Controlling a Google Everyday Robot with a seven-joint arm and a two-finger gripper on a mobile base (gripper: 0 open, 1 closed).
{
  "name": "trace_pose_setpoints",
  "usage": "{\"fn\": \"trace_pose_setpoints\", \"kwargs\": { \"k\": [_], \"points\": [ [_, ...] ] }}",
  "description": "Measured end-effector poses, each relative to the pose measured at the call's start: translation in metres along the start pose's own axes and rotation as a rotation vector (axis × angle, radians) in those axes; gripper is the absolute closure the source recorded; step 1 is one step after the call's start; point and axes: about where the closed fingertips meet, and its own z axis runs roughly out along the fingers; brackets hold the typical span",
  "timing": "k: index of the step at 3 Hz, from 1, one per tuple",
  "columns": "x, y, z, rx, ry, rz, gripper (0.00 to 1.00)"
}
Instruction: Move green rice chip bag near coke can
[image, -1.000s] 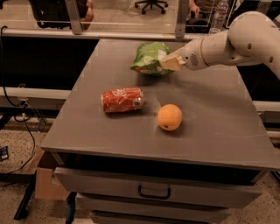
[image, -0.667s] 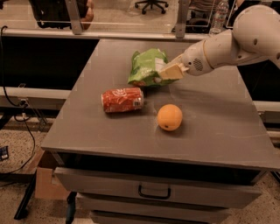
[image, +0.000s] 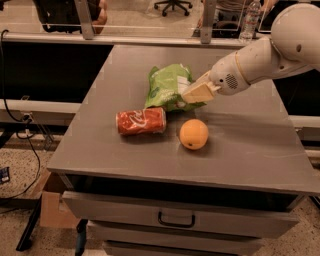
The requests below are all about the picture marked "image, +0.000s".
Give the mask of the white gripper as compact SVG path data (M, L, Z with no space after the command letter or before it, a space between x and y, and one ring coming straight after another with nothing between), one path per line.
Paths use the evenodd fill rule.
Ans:
M207 71L196 82L198 84L189 86L181 95L186 103L207 102L215 97L216 92L234 95L250 87L239 70L235 53L220 59L211 71Z

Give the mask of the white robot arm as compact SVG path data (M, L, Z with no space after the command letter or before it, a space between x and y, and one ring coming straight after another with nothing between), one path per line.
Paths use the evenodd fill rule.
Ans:
M187 103L207 102L217 93L234 95L267 79L320 70L320 8L294 4L274 19L262 37L213 65L182 93Z

